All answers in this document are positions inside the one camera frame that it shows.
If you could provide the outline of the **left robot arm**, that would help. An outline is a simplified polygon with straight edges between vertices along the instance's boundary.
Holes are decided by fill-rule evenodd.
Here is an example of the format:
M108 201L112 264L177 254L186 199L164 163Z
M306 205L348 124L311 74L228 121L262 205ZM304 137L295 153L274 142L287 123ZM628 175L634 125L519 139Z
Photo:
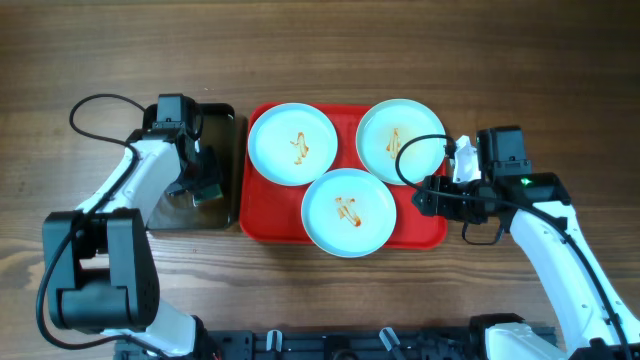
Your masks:
M66 350L122 342L153 359L216 359L202 321L162 300L147 222L165 194L221 198L223 175L213 149L199 145L205 116L195 100L161 95L143 113L105 183L45 219L36 324Z

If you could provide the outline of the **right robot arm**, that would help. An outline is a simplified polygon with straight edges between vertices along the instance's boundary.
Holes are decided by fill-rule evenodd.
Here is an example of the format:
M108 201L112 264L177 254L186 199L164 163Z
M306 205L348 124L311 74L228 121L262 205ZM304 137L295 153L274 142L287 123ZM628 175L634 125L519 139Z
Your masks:
M536 173L518 126L480 130L476 141L445 139L451 176L415 184L424 216L464 226L499 220L534 267L554 309L566 348L537 336L519 317L478 316L473 334L484 359L636 359L639 320L626 307L589 248L571 197L552 173Z

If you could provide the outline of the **green yellow sponge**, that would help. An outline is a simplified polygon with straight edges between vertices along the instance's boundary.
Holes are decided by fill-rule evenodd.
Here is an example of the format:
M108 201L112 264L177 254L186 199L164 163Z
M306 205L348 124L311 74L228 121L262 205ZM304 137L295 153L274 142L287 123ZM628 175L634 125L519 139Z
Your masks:
M219 184L212 184L203 188L194 190L192 193L193 204L198 207L208 201L221 199L224 197Z

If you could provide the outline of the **white plate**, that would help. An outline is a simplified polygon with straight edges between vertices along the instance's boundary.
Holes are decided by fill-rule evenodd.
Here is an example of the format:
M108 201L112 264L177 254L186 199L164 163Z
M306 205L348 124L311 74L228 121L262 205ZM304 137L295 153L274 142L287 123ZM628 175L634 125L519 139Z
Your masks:
M283 186L315 181L333 164L338 137L331 120L318 108L284 103L266 110L253 123L249 158L260 175Z
M364 167L381 181L400 185L395 160L405 178L418 183L436 173L445 156L444 127L425 105L410 99L376 104L360 120L356 151Z
M342 258L367 256L390 239L397 219L389 188L359 169L332 170L315 180L301 203L303 228L323 251Z

